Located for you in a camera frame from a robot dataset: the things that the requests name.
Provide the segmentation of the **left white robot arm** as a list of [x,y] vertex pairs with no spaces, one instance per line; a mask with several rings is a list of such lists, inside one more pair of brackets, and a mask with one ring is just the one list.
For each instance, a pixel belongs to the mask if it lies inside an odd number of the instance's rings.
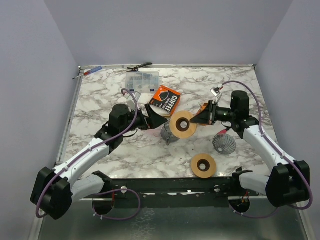
[[45,216],[54,220],[61,218],[72,203],[89,195],[98,194],[104,181],[96,174],[80,177],[96,162],[110,155],[122,142],[124,134],[134,130],[153,130],[167,122],[149,104],[145,105],[148,115],[136,108],[130,110],[125,104],[116,104],[109,119],[94,135],[88,145],[66,162],[49,169],[42,168],[36,177],[30,201],[36,206],[36,217]]

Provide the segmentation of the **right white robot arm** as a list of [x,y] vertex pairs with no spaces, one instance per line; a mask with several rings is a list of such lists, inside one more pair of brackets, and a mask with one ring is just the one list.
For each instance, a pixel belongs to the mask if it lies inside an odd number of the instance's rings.
[[206,108],[194,116],[194,124],[214,125],[217,121],[229,122],[231,129],[247,142],[262,158],[270,170],[269,176],[250,170],[233,173],[236,184],[267,196],[276,208],[311,201],[310,167],[286,154],[263,130],[260,122],[250,115],[250,98],[245,91],[231,93],[230,107],[219,107],[210,100]]

